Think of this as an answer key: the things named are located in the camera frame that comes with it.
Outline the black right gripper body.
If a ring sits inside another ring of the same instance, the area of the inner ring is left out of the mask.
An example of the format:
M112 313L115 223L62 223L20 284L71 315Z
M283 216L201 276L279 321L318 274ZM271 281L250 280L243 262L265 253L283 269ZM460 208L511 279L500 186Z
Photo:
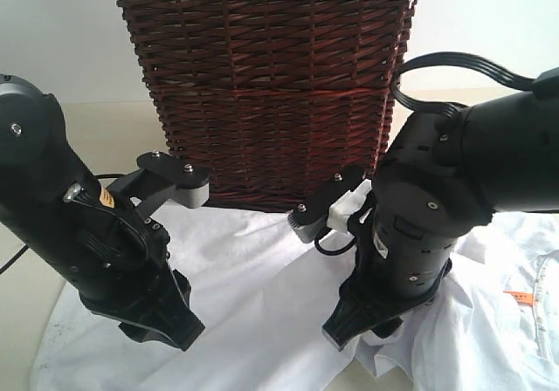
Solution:
M454 240L396 218L358 224L355 269L339 291L344 321L392 321L432 299L451 269Z

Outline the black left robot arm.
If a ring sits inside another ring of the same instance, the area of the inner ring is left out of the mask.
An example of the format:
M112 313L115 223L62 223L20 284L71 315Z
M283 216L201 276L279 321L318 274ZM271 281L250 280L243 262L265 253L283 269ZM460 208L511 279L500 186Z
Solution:
M118 321L130 339L186 350L203 332L154 213L170 200L201 207L209 190L205 168L158 151L103 185L70 147L56 98L2 76L2 224L78 291L85 308Z

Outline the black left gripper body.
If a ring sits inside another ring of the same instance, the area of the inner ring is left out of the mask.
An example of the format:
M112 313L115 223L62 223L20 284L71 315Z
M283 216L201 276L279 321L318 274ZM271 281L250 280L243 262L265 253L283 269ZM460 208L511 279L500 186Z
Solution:
M169 265L168 231L155 220L147 220L145 227L153 241L155 255L138 271L106 268L103 274L110 286L108 295L98 301L80 298L94 314L118 321L121 331L138 343L147 342L144 338L148 322L158 300L179 287L191 288L189 280Z

